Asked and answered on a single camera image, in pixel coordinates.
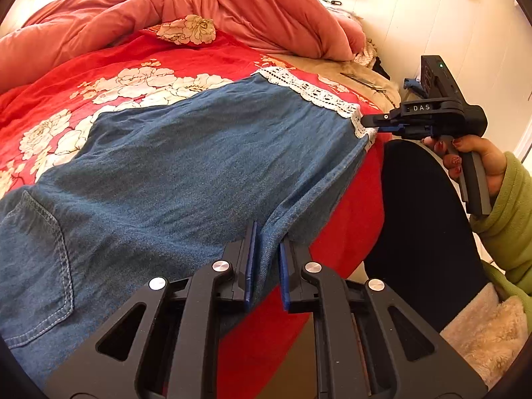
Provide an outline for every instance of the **fuzzy beige fabric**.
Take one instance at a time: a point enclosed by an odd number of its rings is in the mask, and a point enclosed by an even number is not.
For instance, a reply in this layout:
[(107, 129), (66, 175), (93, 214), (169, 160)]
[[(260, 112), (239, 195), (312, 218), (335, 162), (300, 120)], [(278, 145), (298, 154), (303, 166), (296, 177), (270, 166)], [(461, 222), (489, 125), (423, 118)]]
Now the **fuzzy beige fabric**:
[(488, 284), (441, 335), (492, 388), (525, 345), (527, 318), (518, 297), (499, 303)]
[(375, 61), (377, 60), (377, 47), (373, 44), (371, 39), (366, 40), (364, 49), (355, 55), (353, 60), (361, 66), (373, 69)]

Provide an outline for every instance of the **silver bolt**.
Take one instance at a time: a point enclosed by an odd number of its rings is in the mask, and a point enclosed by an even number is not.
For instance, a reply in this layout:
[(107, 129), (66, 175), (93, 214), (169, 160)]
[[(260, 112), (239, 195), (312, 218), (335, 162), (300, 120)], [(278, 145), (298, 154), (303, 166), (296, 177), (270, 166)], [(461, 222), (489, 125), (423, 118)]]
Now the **silver bolt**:
[(384, 282), (382, 282), (380, 279), (371, 279), (368, 282), (368, 286), (373, 291), (382, 291), (384, 289)]
[(321, 264), (317, 262), (308, 262), (305, 264), (305, 270), (309, 273), (319, 273), (321, 271)]
[(212, 269), (214, 271), (226, 271), (229, 269), (229, 263), (227, 261), (216, 261), (214, 264), (212, 264)]
[(153, 278), (150, 280), (150, 288), (154, 291), (158, 291), (159, 289), (163, 289), (166, 285), (166, 280), (164, 278)]

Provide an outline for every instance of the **green jacket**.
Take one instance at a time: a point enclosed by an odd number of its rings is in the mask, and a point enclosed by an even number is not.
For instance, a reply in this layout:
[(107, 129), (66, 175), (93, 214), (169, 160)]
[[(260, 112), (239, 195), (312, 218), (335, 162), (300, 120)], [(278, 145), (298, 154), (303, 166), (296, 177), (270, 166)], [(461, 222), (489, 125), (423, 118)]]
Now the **green jacket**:
[(523, 302), (532, 332), (532, 178), (512, 153), (493, 211), (483, 219), (470, 218), (471, 228), (496, 264), (484, 269), (504, 299), (517, 295)]

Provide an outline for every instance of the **finger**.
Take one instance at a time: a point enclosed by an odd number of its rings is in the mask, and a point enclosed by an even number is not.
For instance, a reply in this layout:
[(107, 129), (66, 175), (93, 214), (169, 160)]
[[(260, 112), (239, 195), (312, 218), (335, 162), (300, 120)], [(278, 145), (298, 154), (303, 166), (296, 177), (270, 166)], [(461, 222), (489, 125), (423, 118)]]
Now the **finger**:
[(445, 145), (445, 142), (437, 141), (434, 144), (434, 153), (436, 153), (440, 157), (443, 157), (443, 155), (447, 153), (447, 146)]
[(489, 140), (477, 137), (476, 135), (466, 135), (453, 140), (454, 147), (462, 153), (477, 152), (481, 156), (488, 154), (492, 149), (497, 149)]
[(436, 144), (436, 142), (438, 142), (438, 140), (431, 137), (426, 137), (422, 139), (421, 142), (428, 148), (434, 149), (434, 145)]
[(449, 177), (456, 181), (460, 177), (461, 173), (462, 173), (462, 166), (460, 165), (455, 168), (451, 168), (449, 170)]
[(443, 166), (448, 170), (456, 168), (462, 164), (462, 158), (456, 154), (447, 154), (443, 157)]

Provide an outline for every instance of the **black pants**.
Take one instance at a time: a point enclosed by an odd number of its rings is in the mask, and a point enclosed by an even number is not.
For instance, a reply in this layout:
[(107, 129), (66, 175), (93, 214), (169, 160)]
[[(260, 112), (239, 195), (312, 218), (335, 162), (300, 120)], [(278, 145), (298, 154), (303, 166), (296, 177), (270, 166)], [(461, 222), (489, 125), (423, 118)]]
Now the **black pants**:
[(467, 217), (451, 181), (420, 146), (385, 146), (384, 226), (364, 261), (437, 332), (488, 283)]

